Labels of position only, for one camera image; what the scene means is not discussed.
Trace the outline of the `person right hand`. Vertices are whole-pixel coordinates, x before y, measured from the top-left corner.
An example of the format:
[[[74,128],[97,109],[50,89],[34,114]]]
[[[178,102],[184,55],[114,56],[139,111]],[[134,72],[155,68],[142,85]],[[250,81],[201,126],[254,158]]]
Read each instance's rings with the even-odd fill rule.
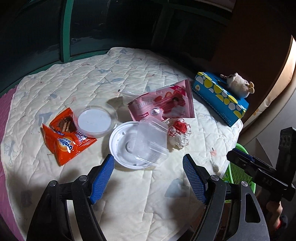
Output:
[[[268,229],[270,232],[274,232],[279,229],[281,225],[280,216],[282,214],[282,205],[281,202],[270,201],[266,205],[267,211],[271,214],[271,217],[268,220]]]

